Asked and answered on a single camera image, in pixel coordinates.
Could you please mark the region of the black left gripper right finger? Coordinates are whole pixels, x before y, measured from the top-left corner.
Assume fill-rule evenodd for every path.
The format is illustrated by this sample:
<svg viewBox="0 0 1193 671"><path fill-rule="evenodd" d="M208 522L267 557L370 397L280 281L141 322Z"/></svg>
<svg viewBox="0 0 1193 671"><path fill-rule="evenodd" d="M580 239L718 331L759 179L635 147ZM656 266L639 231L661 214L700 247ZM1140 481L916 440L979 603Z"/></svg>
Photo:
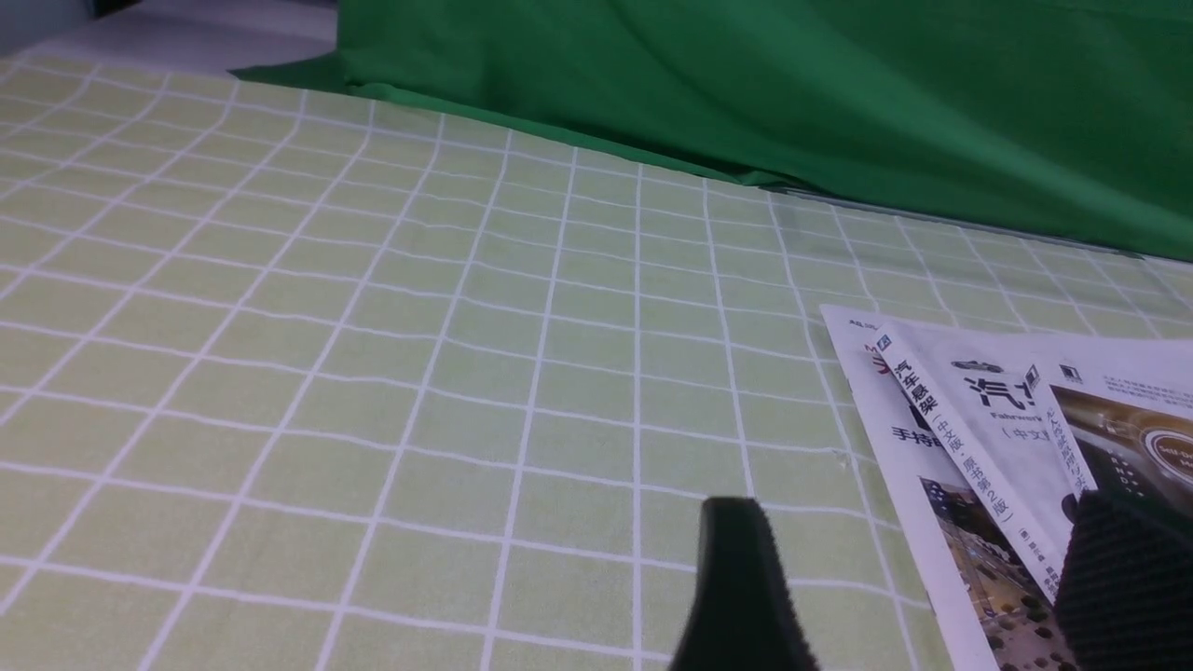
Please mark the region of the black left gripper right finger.
<svg viewBox="0 0 1193 671"><path fill-rule="evenodd" d="M1055 617L1081 670L1189 670L1189 515L1112 491L1078 497Z"/></svg>

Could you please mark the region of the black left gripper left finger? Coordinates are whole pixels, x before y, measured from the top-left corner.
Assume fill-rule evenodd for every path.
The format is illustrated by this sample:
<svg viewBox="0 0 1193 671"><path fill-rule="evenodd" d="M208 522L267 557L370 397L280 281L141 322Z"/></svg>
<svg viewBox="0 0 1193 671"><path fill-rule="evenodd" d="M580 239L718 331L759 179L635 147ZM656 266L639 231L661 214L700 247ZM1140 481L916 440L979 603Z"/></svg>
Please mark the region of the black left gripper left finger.
<svg viewBox="0 0 1193 671"><path fill-rule="evenodd" d="M818 670L756 500L700 505L697 581L672 670Z"/></svg>

